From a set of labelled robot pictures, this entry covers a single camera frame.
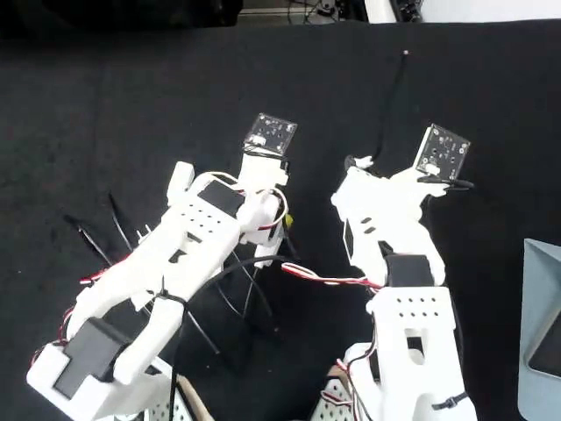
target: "circuit board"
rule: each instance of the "circuit board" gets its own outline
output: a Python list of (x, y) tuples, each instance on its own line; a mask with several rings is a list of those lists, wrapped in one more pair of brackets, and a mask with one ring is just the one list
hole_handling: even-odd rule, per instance
[(431, 125), (415, 159), (415, 168), (443, 180), (456, 180), (470, 142), (449, 130)]
[(297, 127), (296, 123), (260, 113), (245, 136), (244, 148), (261, 147), (284, 155)]

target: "robotic arm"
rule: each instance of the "robotic arm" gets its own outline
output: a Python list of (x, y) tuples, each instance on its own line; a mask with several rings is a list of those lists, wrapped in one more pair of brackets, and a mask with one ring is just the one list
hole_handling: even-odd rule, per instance
[[(260, 114), (245, 140), (239, 179), (224, 173), (194, 178), (193, 166), (178, 162), (160, 224), (76, 298), (67, 345), (47, 345), (27, 381), (74, 420), (135, 414), (165, 402), (171, 370), (157, 356), (181, 325), (181, 301), (222, 270), (238, 243), (257, 245), (256, 257), (278, 251), (288, 205), (276, 186), (288, 180), (283, 154), (295, 128)], [(129, 298), (137, 310), (154, 299), (147, 326), (130, 344), (101, 319)], [(151, 365), (160, 373), (148, 374)]]
[[(469, 145), (433, 125), (411, 168), (384, 178), (368, 170), (370, 157), (348, 159), (331, 198), (344, 223), (349, 262), (375, 286), (366, 305), (375, 324), (372, 343), (355, 344), (337, 362), (349, 380), (354, 419), (477, 419), (459, 365), (444, 262), (419, 223), (426, 196), (471, 185), (457, 179)], [(375, 351), (376, 374), (370, 362)], [(339, 411), (330, 405), (340, 402), (325, 398), (330, 392), (322, 392), (325, 407)], [(322, 419), (322, 410), (323, 402), (312, 419)]]

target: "black cable clip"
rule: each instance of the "black cable clip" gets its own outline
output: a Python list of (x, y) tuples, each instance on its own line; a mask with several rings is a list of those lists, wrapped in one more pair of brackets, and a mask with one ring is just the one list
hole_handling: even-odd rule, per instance
[(467, 398), (467, 393), (462, 392), (457, 396), (451, 396), (448, 399), (446, 399), (444, 402), (442, 403), (437, 403), (435, 405), (431, 405), (433, 410), (449, 410), (451, 408), (454, 408), (456, 406), (458, 406), (458, 403), (460, 403), (462, 400)]

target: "black tablecloth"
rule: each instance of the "black tablecloth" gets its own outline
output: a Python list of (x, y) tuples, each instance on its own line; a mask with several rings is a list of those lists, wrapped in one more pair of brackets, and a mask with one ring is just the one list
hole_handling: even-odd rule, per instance
[[(432, 202), (433, 239), (463, 321), (465, 384), (479, 419), (518, 419), (522, 240), (561, 241), (560, 39), (561, 23), (550, 21), (234, 28), (4, 44), (4, 419), (64, 419), (25, 384), (29, 358), (56, 337), (77, 279), (100, 267), (61, 216), (87, 219), (117, 244), (111, 190), (137, 226), (154, 225), (175, 162), (236, 174), (241, 139), (258, 112), (300, 125), (288, 149), (287, 196), (304, 262), (321, 274), (349, 274), (330, 194), (344, 157), (375, 149), (404, 49), (410, 55), (387, 115), (379, 169), (391, 175), (409, 166), (430, 122), (472, 141), (463, 177), (478, 188)], [(236, 285), (245, 288), (242, 279)], [(260, 281), (279, 320), (273, 336), (249, 340), (216, 291), (193, 302), (219, 345), (246, 357), (227, 367), (188, 330), (181, 371), (219, 420), (306, 417), (330, 364), (350, 344), (369, 340), (362, 289), (312, 284), (278, 268)]]

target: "white wall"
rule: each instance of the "white wall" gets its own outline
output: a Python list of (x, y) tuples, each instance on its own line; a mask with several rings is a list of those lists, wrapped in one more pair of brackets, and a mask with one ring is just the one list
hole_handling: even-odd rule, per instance
[(561, 18), (561, 0), (424, 0), (425, 22), (498, 22)]

